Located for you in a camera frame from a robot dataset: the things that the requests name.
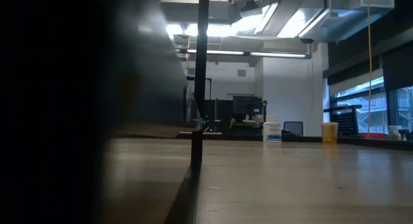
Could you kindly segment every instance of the wooden table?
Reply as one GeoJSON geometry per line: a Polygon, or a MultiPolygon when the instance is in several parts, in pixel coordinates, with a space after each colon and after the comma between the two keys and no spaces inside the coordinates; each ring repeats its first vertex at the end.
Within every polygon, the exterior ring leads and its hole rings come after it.
{"type": "MultiPolygon", "coordinates": [[[[105,223],[163,223],[190,141],[117,139],[105,223]]],[[[204,141],[196,223],[413,223],[413,153],[351,145],[204,141]]]]}

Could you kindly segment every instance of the cup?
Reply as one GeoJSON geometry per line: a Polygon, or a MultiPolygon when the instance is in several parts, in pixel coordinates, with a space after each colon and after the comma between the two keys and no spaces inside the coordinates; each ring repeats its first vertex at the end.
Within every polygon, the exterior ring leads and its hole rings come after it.
{"type": "Polygon", "coordinates": [[[322,123],[323,143],[337,143],[338,123],[322,123]]]}

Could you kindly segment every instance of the black pole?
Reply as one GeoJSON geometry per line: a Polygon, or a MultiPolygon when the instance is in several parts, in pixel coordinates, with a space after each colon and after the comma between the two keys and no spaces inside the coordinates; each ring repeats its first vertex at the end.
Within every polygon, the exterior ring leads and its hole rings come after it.
{"type": "Polygon", "coordinates": [[[207,74],[207,29],[209,0],[199,0],[198,36],[196,40],[195,100],[203,117],[205,100],[205,77],[207,74]]]}
{"type": "Polygon", "coordinates": [[[212,92],[212,79],[209,80],[209,100],[211,100],[211,92],[212,92]]]}
{"type": "MultiPolygon", "coordinates": [[[[207,30],[209,0],[199,0],[198,9],[198,36],[196,40],[195,63],[195,101],[201,117],[204,113],[205,77],[207,75],[207,30]]],[[[195,171],[201,170],[202,164],[203,130],[192,133],[191,167],[195,171]]]]}

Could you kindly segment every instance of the desk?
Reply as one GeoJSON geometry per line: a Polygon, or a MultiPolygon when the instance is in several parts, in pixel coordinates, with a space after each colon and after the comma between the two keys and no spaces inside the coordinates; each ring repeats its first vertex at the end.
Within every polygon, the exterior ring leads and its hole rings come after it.
{"type": "Polygon", "coordinates": [[[204,141],[197,224],[412,223],[413,154],[204,141]]]}
{"type": "Polygon", "coordinates": [[[231,134],[253,134],[262,135],[263,134],[263,124],[262,123],[234,123],[230,129],[231,134]]]}

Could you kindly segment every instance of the office chair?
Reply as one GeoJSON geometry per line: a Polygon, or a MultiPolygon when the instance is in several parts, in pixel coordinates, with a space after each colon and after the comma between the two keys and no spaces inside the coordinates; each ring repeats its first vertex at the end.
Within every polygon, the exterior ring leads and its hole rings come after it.
{"type": "Polygon", "coordinates": [[[284,121],[283,129],[287,129],[297,136],[304,135],[304,124],[302,121],[284,121]]]}

